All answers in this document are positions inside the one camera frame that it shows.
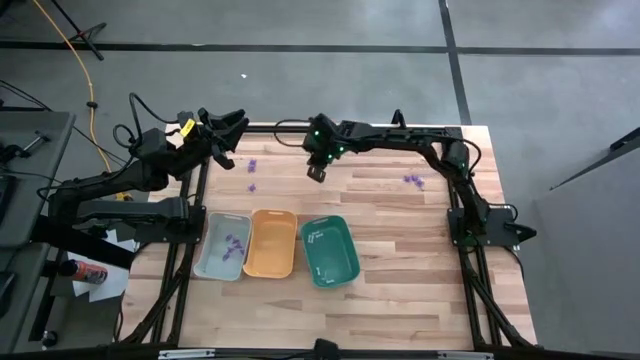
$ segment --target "wooden tabletop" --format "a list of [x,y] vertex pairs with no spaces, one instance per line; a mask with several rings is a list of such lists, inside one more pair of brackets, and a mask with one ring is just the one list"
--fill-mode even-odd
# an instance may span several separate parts
[[[488,201],[502,202],[487,127],[463,127],[463,134],[482,149],[478,190]],[[302,135],[281,138],[299,143]],[[173,141],[179,144],[179,136]],[[303,150],[279,145],[271,135],[245,134],[230,157],[234,169],[225,171],[214,162],[209,168],[207,211],[250,215],[257,209],[289,210],[297,214],[298,224],[340,215],[351,229],[362,272],[349,285],[315,288],[298,239],[294,271],[285,279],[243,275],[239,281],[222,282],[192,275],[180,346],[308,349],[316,338],[325,338],[343,349],[472,348],[460,262],[445,216],[447,185],[422,157],[390,150],[348,154],[327,168],[322,184],[306,176]],[[255,173],[247,171],[251,159],[257,160]],[[424,190],[405,183],[404,175],[421,176]],[[253,193],[247,190],[251,184],[257,188]],[[152,193],[150,201],[178,196],[179,188],[172,181]],[[167,248],[152,244],[136,259],[123,300],[122,337],[157,298]],[[535,342],[516,261],[502,248],[486,248],[486,253],[496,302],[520,333]],[[484,306],[478,309],[489,341]],[[172,311],[173,303],[165,333]]]

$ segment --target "yellow cable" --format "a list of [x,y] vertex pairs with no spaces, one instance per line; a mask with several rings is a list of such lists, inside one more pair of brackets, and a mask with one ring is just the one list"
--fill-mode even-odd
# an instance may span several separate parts
[[[51,16],[49,16],[47,11],[40,5],[38,0],[33,0],[33,3],[36,4],[38,9],[40,9],[40,11],[42,12],[42,15],[44,15],[47,18],[47,20],[49,20],[49,22],[56,29],[58,34],[60,34],[60,37],[62,37],[62,40],[64,40],[64,42],[67,43],[67,46],[69,47],[71,52],[73,52],[73,55],[75,55],[76,59],[78,59],[78,63],[80,63],[80,67],[82,67],[82,71],[84,72],[84,76],[85,76],[85,78],[87,78],[87,85],[89,86],[89,101],[94,102],[93,101],[93,84],[91,83],[91,76],[89,76],[89,72],[87,71],[87,68],[84,66],[84,62],[82,62],[82,59],[80,58],[80,55],[78,55],[78,53],[76,52],[76,49],[73,47],[73,45],[71,45],[69,40],[67,40],[67,38],[64,36],[64,33],[62,32],[62,30],[60,30],[60,28],[58,27],[56,22],[53,21]],[[91,134],[91,140],[93,140],[93,142],[97,145],[98,144],[98,140],[96,140],[96,135],[93,132],[93,126],[94,126],[94,120],[95,120],[95,109],[92,108],[92,107],[89,107],[89,112],[90,112],[90,115],[89,115],[89,119],[90,119],[89,120],[89,133]],[[107,167],[107,171],[111,172],[111,166],[109,166],[109,161],[107,160],[107,157],[104,155],[104,153],[102,152],[102,150],[100,148],[96,147],[96,149],[98,150],[98,153],[102,157],[102,160],[104,160],[104,164]]]

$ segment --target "desk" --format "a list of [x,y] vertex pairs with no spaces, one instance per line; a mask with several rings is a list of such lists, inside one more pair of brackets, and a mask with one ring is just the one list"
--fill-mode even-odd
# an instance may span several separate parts
[[[475,177],[479,191],[490,202],[502,202],[487,127],[463,127],[463,134],[483,152]],[[295,143],[302,136],[281,138]],[[221,282],[192,275],[180,346],[308,349],[321,337],[344,349],[472,348],[460,262],[448,235],[446,181],[423,158],[388,150],[348,154],[330,165],[325,182],[318,184],[306,176],[308,156],[279,145],[271,135],[245,134],[230,157],[236,162],[230,171],[210,166],[204,198],[209,212],[284,209],[297,214],[299,224],[340,215],[353,234],[362,272],[350,285],[315,288],[298,239],[294,271],[285,279],[244,275]],[[253,174],[247,172],[250,159],[258,160]],[[403,182],[408,174],[425,178],[424,192]],[[247,191],[250,184],[256,185],[255,193]],[[179,188],[172,181],[149,200],[178,196]],[[123,337],[155,301],[166,252],[166,244],[151,244],[134,261],[123,300]],[[497,303],[535,342],[517,263],[502,248],[486,248],[486,253]],[[478,309],[489,339],[484,307]]]
[[[75,117],[68,113],[0,112],[0,141],[4,145],[16,144],[24,146],[35,138],[34,130],[38,129],[51,138],[51,141],[40,144],[27,159],[15,158],[8,168],[13,171],[32,172],[53,177],[56,174],[67,141],[71,135]],[[17,174],[19,178],[16,191],[11,199],[4,220],[0,224],[0,269],[4,270],[7,262],[30,239],[36,219],[42,210],[44,201],[36,196],[36,190],[47,187],[50,180]],[[13,259],[9,271],[17,274],[16,284],[11,296],[11,307],[7,314],[0,318],[0,353],[11,352],[35,291],[40,272],[49,252],[49,245],[43,243],[28,244]]]

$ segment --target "concrete floor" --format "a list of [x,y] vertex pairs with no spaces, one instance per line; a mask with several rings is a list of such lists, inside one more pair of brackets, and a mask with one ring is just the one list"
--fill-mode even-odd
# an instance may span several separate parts
[[[446,44],[437,0],[61,3],[81,26],[106,21],[100,41]],[[63,24],[61,16],[45,5]],[[458,46],[640,47],[638,1],[450,0],[448,5]],[[58,41],[30,3],[17,4],[0,19],[0,38]],[[99,62],[82,53],[100,104],[99,142],[121,156],[125,151],[115,145],[111,129],[117,123],[130,123],[130,91],[165,117],[204,106],[214,113],[244,108],[257,121],[322,111],[334,119],[388,122],[393,110],[401,108],[411,123],[460,124],[446,54],[110,51],[104,55],[106,59]],[[535,227],[533,199],[638,126],[637,60],[460,56],[471,121],[489,126],[505,196],[520,208],[522,223]],[[0,50],[0,78],[56,110],[76,113],[76,125],[88,129],[86,83],[69,52]],[[9,99],[5,93],[0,95]],[[15,104],[22,103],[16,99]],[[143,116],[144,128],[159,125]],[[102,170],[95,150],[74,134],[57,177],[82,177]],[[585,315],[575,313],[557,264],[547,255],[535,239],[522,246],[527,294],[540,344],[581,352],[615,351],[592,349],[585,342],[580,320]],[[85,300],[56,305],[63,314],[52,320],[63,335],[59,348],[110,341],[117,301],[87,305]],[[38,348],[23,343],[19,348],[34,347]]]

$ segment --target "white paper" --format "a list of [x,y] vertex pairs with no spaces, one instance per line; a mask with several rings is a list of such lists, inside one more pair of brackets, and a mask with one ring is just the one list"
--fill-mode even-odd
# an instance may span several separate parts
[[[134,251],[134,247],[136,245],[136,243],[133,240],[118,242],[118,237],[116,235],[115,230],[110,230],[107,232],[107,238],[105,239],[105,241],[111,244],[115,244],[131,252]],[[119,268],[117,266],[104,264],[95,260],[91,260],[85,256],[74,254],[74,253],[69,253],[69,259],[84,261],[88,264],[103,266],[107,269],[107,273],[108,273],[107,279],[100,285],[87,284],[80,281],[73,281],[73,291],[76,294],[76,296],[80,296],[86,292],[89,292],[89,302],[94,302],[94,301],[99,301],[103,299],[120,296],[122,295],[124,290],[127,288],[127,284],[129,282],[128,270]]]

